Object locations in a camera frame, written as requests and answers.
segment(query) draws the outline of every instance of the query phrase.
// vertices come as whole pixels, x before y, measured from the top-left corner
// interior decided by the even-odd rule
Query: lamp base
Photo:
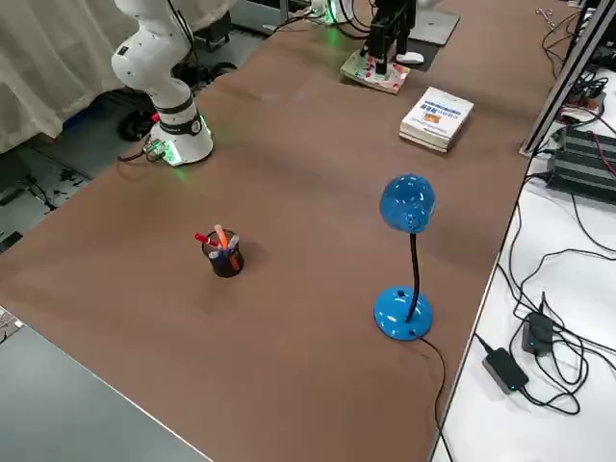
[[[409,342],[419,339],[432,326],[432,305],[424,294],[417,299],[411,321],[405,322],[413,292],[410,286],[393,286],[376,299],[374,320],[383,333],[394,340]]]

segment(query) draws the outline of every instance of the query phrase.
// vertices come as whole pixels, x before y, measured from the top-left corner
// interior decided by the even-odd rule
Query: black power adapter
[[[522,349],[535,356],[552,353],[554,321],[541,313],[530,313],[524,321]]]
[[[528,383],[528,377],[506,349],[492,349],[477,333],[474,335],[488,353],[482,361],[483,367],[501,390],[510,395]]]

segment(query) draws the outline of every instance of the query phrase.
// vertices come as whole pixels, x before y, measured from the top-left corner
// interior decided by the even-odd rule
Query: blue desk lamp
[[[395,340],[411,341],[425,335],[432,325],[432,306],[420,294],[417,233],[430,223],[435,206],[434,190],[421,176],[402,175],[388,183],[381,195],[381,216],[392,228],[410,234],[415,287],[393,286],[374,305],[378,327]]]

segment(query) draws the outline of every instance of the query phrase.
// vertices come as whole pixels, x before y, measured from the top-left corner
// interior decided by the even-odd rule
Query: red pen
[[[194,238],[197,239],[200,243],[211,245],[212,247],[216,248],[222,248],[222,245],[220,245],[220,243],[217,243],[216,241],[208,238],[207,236],[203,236],[201,233],[196,233],[194,235]]]

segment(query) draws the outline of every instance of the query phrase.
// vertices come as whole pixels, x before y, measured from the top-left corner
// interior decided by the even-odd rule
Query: book
[[[430,87],[402,120],[399,134],[407,140],[447,152],[473,105],[466,99]]]
[[[425,147],[429,147],[430,149],[434,149],[435,151],[447,152],[446,147],[437,146],[436,144],[431,144],[428,141],[421,140],[419,138],[412,137],[410,135],[406,135],[405,133],[400,132],[400,137],[405,140],[409,140],[412,142],[416,142],[417,144],[421,144]]]
[[[371,89],[396,94],[408,76],[409,68],[398,63],[387,63],[385,75],[375,72],[374,57],[366,54],[361,56],[356,50],[340,68],[340,72],[349,79],[354,80]]]

